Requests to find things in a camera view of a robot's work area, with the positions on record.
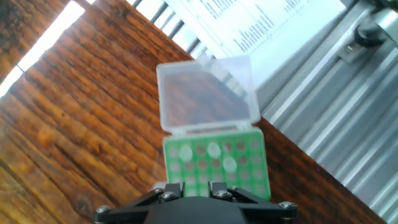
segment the wooden table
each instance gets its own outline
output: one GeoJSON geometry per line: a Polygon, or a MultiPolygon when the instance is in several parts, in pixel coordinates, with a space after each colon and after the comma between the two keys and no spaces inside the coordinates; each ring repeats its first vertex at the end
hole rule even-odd
{"type": "MultiPolygon", "coordinates": [[[[12,2],[31,37],[67,3],[12,2]]],[[[85,13],[0,99],[1,223],[90,223],[98,206],[166,179],[155,67],[190,56],[124,0],[78,3],[85,13]]],[[[0,52],[7,68],[32,40],[0,52]]],[[[384,223],[267,121],[257,126],[272,202],[296,203],[302,223],[384,223]]]]}

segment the metal bolt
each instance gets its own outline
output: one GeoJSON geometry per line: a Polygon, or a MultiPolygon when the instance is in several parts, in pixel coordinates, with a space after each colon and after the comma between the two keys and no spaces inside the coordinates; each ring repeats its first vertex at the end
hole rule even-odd
{"type": "Polygon", "coordinates": [[[217,192],[214,192],[213,195],[218,198],[226,198],[226,197],[229,197],[231,195],[231,193],[229,193],[226,190],[219,190],[217,192]]]}
{"type": "Polygon", "coordinates": [[[155,193],[162,193],[164,191],[164,189],[154,189],[155,193]]]}
{"type": "Polygon", "coordinates": [[[172,197],[174,197],[175,196],[175,193],[174,192],[164,192],[163,194],[162,194],[162,198],[172,198],[172,197]]]}
{"type": "Polygon", "coordinates": [[[108,212],[110,210],[111,210],[111,207],[109,207],[107,205],[103,205],[96,209],[97,213],[104,213],[104,212],[108,212]]]}
{"type": "Polygon", "coordinates": [[[281,203],[279,203],[279,207],[281,207],[281,208],[293,208],[295,206],[296,206],[296,204],[294,204],[292,202],[281,202],[281,203]]]}

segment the white paper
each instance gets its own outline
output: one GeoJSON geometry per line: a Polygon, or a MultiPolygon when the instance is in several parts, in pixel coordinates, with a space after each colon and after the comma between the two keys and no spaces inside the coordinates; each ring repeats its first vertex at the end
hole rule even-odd
{"type": "MultiPolygon", "coordinates": [[[[345,10],[339,0],[168,0],[215,57],[249,54],[259,88],[345,10]]],[[[235,77],[239,82],[244,77],[235,77]]]]}

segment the corrugated metal panel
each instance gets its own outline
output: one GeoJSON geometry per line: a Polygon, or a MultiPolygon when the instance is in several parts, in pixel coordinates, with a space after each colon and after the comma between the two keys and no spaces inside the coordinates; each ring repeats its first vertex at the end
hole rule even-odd
{"type": "MultiPolygon", "coordinates": [[[[163,0],[140,2],[158,7],[137,8],[193,58],[212,56],[163,0]]],[[[265,119],[387,222],[398,223],[398,50],[386,42],[354,63],[340,59],[373,9],[366,1],[342,2],[347,13],[259,89],[259,104],[265,119]]]]}

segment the clear plastic lid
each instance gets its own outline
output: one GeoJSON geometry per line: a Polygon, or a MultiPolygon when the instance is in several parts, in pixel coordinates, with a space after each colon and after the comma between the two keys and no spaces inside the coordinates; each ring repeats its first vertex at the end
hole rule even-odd
{"type": "Polygon", "coordinates": [[[172,134],[250,126],[260,118],[248,56],[157,67],[160,122],[172,134]]]}

